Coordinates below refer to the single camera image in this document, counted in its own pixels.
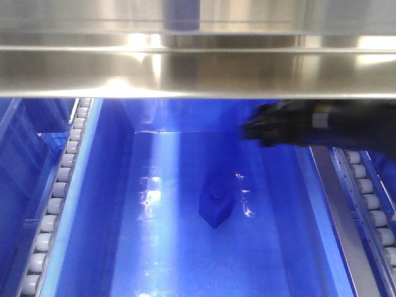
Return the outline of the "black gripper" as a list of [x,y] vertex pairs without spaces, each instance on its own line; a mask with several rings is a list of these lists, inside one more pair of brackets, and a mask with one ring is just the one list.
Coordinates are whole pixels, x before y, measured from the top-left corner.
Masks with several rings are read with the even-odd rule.
[[284,100],[261,105],[243,125],[265,147],[325,145],[395,153],[395,100]]

